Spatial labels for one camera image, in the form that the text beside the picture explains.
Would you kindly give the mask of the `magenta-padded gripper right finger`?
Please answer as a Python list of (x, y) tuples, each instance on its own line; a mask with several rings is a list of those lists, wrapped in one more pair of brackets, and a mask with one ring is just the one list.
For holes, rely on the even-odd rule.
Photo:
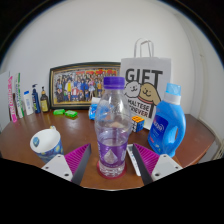
[(141, 173), (142, 181), (145, 185), (182, 169), (182, 167), (167, 154), (158, 155), (137, 143), (133, 144), (132, 150)]

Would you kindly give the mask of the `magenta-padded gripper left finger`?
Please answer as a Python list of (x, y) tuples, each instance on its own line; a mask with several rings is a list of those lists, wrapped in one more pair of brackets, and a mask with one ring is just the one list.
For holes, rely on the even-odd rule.
[(82, 181), (90, 155), (91, 145), (86, 144), (65, 156), (56, 155), (42, 169), (79, 185)]

